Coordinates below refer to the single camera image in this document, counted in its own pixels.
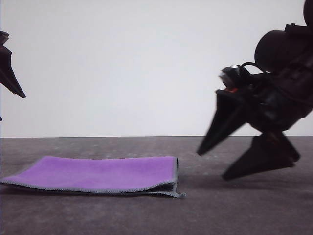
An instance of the gray concrete surface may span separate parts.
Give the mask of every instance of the gray concrete surface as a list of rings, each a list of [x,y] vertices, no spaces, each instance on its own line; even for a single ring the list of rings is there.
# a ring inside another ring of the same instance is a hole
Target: gray concrete surface
[[[220,175],[250,145],[230,137],[203,157],[200,137],[1,139],[1,177],[44,155],[68,158],[179,158],[178,190],[164,196],[85,196],[1,186],[2,235],[311,235],[313,137],[290,137],[294,168],[225,182]]]

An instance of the microfiber cloth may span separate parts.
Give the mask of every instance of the microfiber cloth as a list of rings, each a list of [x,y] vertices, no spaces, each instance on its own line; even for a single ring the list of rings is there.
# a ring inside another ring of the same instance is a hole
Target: microfiber cloth
[[[122,195],[176,193],[178,159],[172,156],[126,159],[72,159],[45,156],[2,184],[32,189]]]

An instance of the white wall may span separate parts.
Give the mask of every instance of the white wall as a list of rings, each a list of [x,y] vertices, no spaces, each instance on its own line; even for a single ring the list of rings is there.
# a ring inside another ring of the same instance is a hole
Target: white wall
[[[252,61],[304,0],[2,0],[27,96],[1,89],[2,137],[204,135],[219,70]],[[311,115],[287,134],[311,135]],[[236,135],[253,135],[250,127]]]

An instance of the pointed black fin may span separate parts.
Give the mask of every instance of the pointed black fin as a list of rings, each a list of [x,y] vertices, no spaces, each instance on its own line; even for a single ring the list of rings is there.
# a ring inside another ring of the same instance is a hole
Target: pointed black fin
[[[246,103],[235,93],[216,91],[216,113],[197,153],[203,155],[246,123]]]
[[[26,96],[11,67],[11,54],[12,52],[5,46],[0,45],[0,82],[14,94],[25,98]]]
[[[297,150],[281,132],[267,132],[255,136],[250,149],[224,173],[232,180],[264,171],[293,167],[300,158]]]

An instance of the folded cloth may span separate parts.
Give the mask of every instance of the folded cloth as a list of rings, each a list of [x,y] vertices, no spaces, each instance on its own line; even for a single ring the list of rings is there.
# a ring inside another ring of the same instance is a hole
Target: folded cloth
[[[32,189],[109,194],[176,193],[178,159],[172,156],[126,159],[71,159],[45,156],[2,184]]]

